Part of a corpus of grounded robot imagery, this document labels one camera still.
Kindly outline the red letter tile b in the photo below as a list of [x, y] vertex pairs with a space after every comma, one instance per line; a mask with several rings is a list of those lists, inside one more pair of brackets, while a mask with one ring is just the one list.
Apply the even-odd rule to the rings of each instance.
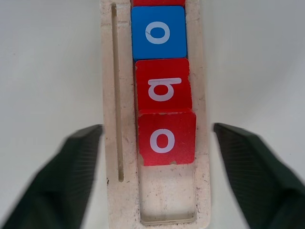
[[139, 112], [192, 109], [188, 59], [137, 61], [135, 74]]

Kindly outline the wooden letter tray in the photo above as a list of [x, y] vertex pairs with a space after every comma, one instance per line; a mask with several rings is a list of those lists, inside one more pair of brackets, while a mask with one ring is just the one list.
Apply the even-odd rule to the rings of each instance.
[[146, 167], [136, 144], [133, 0], [100, 0], [102, 91], [109, 229], [205, 229], [211, 217], [200, 0], [186, 0], [193, 110], [192, 164]]

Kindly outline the blue letter tile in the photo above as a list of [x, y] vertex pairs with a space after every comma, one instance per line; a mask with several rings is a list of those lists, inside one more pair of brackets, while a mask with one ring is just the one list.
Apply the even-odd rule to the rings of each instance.
[[186, 21], [182, 6], [134, 7], [131, 20], [135, 61], [186, 57]]

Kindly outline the red letter tile o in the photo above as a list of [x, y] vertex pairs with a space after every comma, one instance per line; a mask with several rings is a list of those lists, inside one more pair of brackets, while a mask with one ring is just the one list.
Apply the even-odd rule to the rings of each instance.
[[193, 111], [142, 114], [138, 118], [138, 133], [144, 166], [194, 162], [196, 115]]

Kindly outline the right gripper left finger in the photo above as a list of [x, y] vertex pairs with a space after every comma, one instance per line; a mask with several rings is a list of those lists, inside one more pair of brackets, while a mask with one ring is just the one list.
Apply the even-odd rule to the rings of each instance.
[[1, 229], [80, 229], [92, 191], [102, 125], [67, 137]]

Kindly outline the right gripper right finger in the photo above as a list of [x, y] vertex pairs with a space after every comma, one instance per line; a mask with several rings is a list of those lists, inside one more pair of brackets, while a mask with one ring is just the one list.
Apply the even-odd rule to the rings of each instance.
[[305, 229], [305, 184], [256, 134], [215, 123], [231, 189], [250, 229]]

